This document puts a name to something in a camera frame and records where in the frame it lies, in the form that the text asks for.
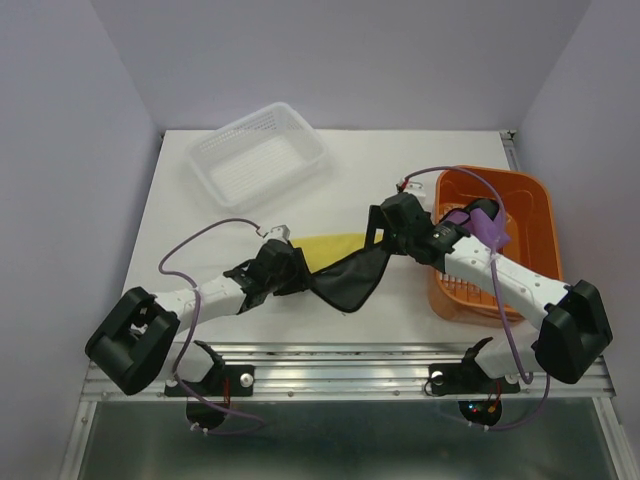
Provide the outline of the yellow black-edged towel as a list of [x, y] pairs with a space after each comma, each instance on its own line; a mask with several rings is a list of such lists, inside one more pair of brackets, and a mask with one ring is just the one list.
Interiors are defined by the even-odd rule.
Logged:
[[311, 273], [322, 270], [352, 253], [365, 243], [364, 233], [342, 233], [295, 238], [291, 244], [300, 248]]

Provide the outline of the purple black-edged towel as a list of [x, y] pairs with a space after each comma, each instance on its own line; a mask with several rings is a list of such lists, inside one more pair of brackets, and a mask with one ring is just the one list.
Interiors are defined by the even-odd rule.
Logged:
[[511, 241], [503, 225], [504, 213], [495, 200], [479, 198], [466, 207], [452, 208], [441, 221], [462, 226], [489, 248], [499, 250]]

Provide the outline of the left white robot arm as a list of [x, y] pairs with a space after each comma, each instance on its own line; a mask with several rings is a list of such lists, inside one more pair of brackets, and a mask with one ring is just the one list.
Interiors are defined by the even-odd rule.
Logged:
[[301, 249], [268, 240], [254, 259], [198, 287], [158, 294], [134, 287], [90, 336], [85, 353], [124, 394], [135, 395], [177, 359], [176, 335], [201, 320], [254, 309], [307, 272]]

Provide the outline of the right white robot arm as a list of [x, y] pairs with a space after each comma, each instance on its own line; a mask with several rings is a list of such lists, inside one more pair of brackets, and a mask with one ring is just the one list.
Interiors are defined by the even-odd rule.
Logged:
[[544, 372], [565, 384], [577, 383], [613, 339], [598, 289], [547, 278], [499, 254], [469, 224], [433, 223], [412, 194], [399, 193], [369, 211], [367, 245], [377, 230], [390, 254], [406, 255], [461, 279], [515, 309], [531, 325], [517, 336], [485, 339], [460, 366], [463, 384], [482, 390], [495, 379]]

